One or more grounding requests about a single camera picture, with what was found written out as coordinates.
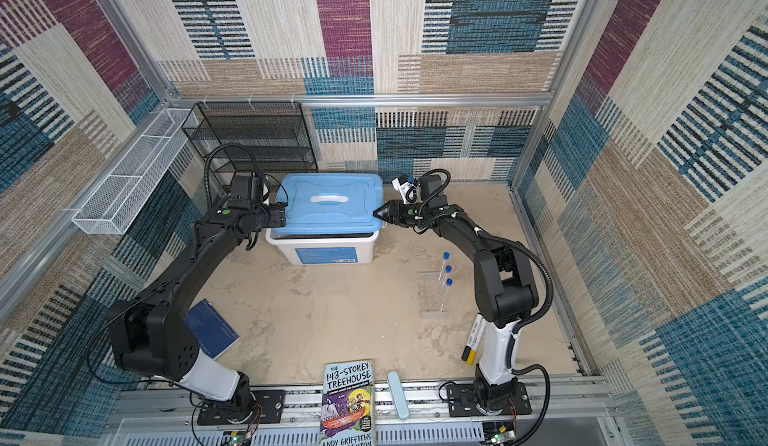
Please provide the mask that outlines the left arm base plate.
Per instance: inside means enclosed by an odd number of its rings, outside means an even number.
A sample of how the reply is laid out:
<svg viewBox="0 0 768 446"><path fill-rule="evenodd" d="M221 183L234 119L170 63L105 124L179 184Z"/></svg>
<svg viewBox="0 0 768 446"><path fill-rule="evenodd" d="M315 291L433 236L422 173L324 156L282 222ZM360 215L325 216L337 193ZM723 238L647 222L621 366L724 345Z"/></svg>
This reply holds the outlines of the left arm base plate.
<svg viewBox="0 0 768 446"><path fill-rule="evenodd" d="M255 426L281 421L286 391L252 390L251 399L241 412L232 404L204 400L195 420L196 426Z"/></svg>

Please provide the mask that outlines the clear test tube rack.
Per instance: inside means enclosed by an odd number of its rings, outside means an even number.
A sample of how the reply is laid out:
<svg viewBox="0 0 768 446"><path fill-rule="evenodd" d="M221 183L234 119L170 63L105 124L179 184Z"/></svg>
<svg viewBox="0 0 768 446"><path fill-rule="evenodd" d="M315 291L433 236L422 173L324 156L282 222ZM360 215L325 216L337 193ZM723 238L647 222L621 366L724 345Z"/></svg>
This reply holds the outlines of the clear test tube rack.
<svg viewBox="0 0 768 446"><path fill-rule="evenodd" d="M445 312L439 313L439 294L442 284L438 283L439 271L422 271L417 274L418 299L423 319L442 319L447 316Z"/></svg>

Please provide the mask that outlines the blue capped test tube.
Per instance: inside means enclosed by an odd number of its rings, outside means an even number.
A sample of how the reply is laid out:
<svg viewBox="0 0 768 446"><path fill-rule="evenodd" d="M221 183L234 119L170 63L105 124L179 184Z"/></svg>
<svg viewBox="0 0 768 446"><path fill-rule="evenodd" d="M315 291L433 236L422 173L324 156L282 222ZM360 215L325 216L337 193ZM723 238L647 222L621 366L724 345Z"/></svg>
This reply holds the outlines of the blue capped test tube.
<svg viewBox="0 0 768 446"><path fill-rule="evenodd" d="M445 304L447 301L448 294L451 291L451 287L453 285L453 280L451 278L447 278L440 287L440 294L439 294L439 313L445 312Z"/></svg>

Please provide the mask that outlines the blue plastic bin lid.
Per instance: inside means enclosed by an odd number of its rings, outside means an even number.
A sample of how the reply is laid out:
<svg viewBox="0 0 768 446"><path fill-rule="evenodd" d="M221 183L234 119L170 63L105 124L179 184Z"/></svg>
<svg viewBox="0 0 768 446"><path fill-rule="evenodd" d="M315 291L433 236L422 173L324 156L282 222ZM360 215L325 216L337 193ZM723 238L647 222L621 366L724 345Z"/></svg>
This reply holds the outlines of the blue plastic bin lid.
<svg viewBox="0 0 768 446"><path fill-rule="evenodd" d="M281 235L369 234L381 228L373 216L384 204L383 181L376 174L295 173L282 180L277 200L285 202Z"/></svg>

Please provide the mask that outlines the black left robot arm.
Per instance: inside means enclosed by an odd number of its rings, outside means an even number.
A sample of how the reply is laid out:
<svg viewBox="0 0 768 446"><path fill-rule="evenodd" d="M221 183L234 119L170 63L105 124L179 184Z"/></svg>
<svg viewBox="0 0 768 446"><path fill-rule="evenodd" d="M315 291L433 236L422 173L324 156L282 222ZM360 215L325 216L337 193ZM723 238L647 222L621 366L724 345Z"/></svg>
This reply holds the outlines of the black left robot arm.
<svg viewBox="0 0 768 446"><path fill-rule="evenodd" d="M205 353L185 319L198 292L240 244L253 248L260 231L286 223L285 204L269 201L265 176L240 172L228 194L192 226L191 243L131 300L106 313L106 330L118 368L159 376L236 416L254 406L247 376Z"/></svg>

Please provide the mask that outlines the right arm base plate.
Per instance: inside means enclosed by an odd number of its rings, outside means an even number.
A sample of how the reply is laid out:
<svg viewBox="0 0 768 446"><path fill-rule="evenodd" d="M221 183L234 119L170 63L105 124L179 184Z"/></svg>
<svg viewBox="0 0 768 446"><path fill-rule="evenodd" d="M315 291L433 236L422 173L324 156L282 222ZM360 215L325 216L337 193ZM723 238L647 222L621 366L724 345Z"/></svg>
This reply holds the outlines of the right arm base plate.
<svg viewBox="0 0 768 446"><path fill-rule="evenodd" d="M530 415L532 406L526 385L517 382L514 392L501 401L501 405L495 409L483 409L479 406L475 388L472 384L460 384L453 381L440 385L438 390L440 399L447 403L449 416L521 416Z"/></svg>

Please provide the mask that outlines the white plastic storage bin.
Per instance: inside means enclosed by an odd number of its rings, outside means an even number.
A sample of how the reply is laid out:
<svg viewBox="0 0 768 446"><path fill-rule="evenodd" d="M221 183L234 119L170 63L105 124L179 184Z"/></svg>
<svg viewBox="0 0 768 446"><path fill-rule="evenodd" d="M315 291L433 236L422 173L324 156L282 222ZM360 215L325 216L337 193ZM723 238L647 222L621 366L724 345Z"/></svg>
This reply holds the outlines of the white plastic storage bin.
<svg viewBox="0 0 768 446"><path fill-rule="evenodd" d="M368 264L379 232L349 235L284 235L268 229L265 238L296 266Z"/></svg>

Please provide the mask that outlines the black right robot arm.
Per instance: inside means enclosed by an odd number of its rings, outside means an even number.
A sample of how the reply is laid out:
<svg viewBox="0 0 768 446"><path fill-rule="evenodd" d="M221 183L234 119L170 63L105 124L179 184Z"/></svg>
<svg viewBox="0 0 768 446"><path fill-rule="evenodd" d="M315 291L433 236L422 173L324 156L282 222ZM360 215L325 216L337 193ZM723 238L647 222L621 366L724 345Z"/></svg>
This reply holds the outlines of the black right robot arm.
<svg viewBox="0 0 768 446"><path fill-rule="evenodd" d="M418 234L432 231L472 261L474 298L486 323L473 387L478 410L495 415L516 395L518 377L535 369L516 366L520 337L550 310L554 284L535 253L518 241L489 233L448 201L444 190L450 179L442 168L419 178L398 176L392 185L400 197L376 209L374 217Z"/></svg>

